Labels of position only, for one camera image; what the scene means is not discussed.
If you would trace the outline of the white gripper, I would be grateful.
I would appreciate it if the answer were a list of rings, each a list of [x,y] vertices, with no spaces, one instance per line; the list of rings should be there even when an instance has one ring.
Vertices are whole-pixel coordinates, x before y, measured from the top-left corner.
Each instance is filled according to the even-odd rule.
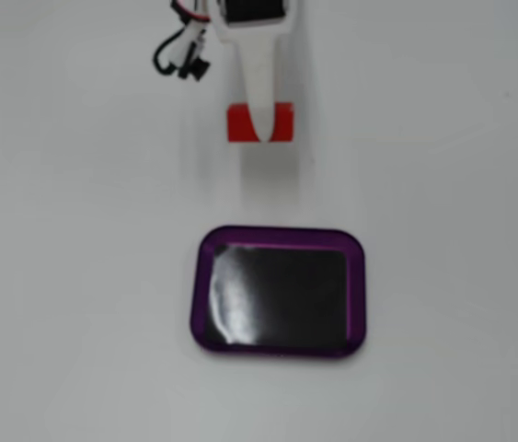
[[[280,39],[296,16],[297,1],[212,1],[212,23],[220,41],[236,47],[246,92],[226,112],[230,142],[290,142],[294,105],[276,99]]]

